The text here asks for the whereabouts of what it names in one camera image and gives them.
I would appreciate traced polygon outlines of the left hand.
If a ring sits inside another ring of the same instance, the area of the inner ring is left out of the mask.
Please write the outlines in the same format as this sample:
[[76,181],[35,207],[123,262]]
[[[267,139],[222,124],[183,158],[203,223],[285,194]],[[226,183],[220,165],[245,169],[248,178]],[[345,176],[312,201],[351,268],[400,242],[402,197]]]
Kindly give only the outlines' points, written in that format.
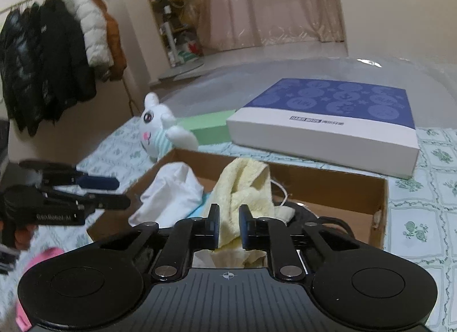
[[17,228],[14,235],[14,248],[19,251],[28,250],[36,229],[36,225],[26,225],[22,228]]

